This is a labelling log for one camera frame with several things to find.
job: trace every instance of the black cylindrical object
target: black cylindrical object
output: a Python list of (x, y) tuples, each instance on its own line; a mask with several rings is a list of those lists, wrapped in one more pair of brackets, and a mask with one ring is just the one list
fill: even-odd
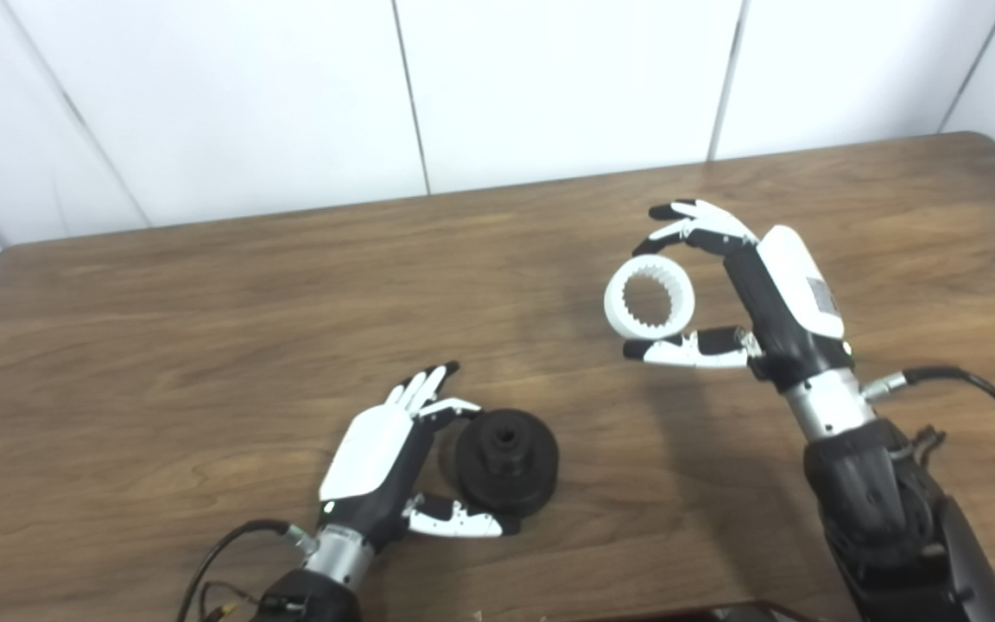
[(455, 470), (467, 503), (524, 518), (544, 507), (560, 468), (560, 449), (544, 422), (524, 410), (478, 415), (459, 435)]

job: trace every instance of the white gear ring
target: white gear ring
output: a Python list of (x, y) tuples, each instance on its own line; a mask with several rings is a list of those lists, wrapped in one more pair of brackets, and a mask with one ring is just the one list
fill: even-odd
[[(633, 276), (658, 281), (670, 296), (667, 321), (651, 326), (636, 319), (624, 302), (624, 287)], [(678, 263), (658, 255), (641, 255), (625, 261), (605, 288), (605, 317), (612, 330), (625, 339), (663, 339), (682, 332), (694, 318), (694, 284)]]

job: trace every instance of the wood grain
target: wood grain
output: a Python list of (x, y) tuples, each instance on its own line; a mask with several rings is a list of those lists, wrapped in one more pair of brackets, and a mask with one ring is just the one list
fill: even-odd
[[(995, 381), (995, 145), (955, 134), (347, 209), (20, 245), (0, 255), (0, 622), (165, 619), (240, 521), (309, 524), (352, 415), (419, 367), (446, 395), (544, 418), (552, 504), (517, 538), (408, 536), (368, 619), (605, 618), (767, 599), (853, 619), (781, 398), (743, 371), (625, 362), (612, 272), (698, 196), (807, 240), (862, 378), (955, 362)], [(694, 326), (743, 321), (715, 259), (672, 251)], [(995, 567), (995, 405), (932, 386), (933, 460)], [(440, 442), (422, 487), (447, 491)], [(250, 538), (224, 576), (295, 562)]]

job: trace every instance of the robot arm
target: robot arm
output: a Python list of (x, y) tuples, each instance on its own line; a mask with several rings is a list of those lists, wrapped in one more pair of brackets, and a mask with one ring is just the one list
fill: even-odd
[(367, 568), (406, 531), (459, 538), (518, 532), (515, 518), (414, 491), (435, 433), (481, 412), (465, 399), (437, 397), (458, 369), (450, 362), (420, 371), (352, 418), (320, 485), (315, 535), (297, 543), (305, 560), (268, 587), (254, 622), (357, 622), (355, 593)]
[(722, 256), (753, 326), (630, 339), (624, 356), (695, 367), (742, 361), (774, 384), (807, 438), (806, 478), (864, 619), (995, 621), (995, 574), (970, 524), (916, 459), (915, 443), (874, 413), (868, 397), (891, 387), (861, 390), (840, 311), (801, 237), (778, 225), (759, 240), (699, 200), (649, 215), (680, 221), (651, 233), (632, 255), (686, 243)]

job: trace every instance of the cable connector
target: cable connector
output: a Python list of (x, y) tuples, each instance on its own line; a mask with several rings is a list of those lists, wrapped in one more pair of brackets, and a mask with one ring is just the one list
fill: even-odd
[(233, 611), (237, 610), (240, 603), (232, 602), (229, 605), (222, 605), (210, 611), (205, 618), (202, 618), (202, 622), (221, 622), (221, 619), (228, 618), (228, 615)]
[(317, 539), (307, 534), (297, 524), (289, 526), (287, 532), (283, 534), (283, 539), (287, 540), (288, 543), (292, 543), (296, 548), (301, 549), (305, 555), (312, 555), (317, 550)]
[(876, 381), (865, 383), (860, 387), (858, 393), (868, 403), (872, 404), (878, 399), (889, 397), (898, 390), (909, 385), (909, 380), (904, 376), (904, 371), (897, 371), (896, 374), (889, 374), (888, 377), (881, 377)]

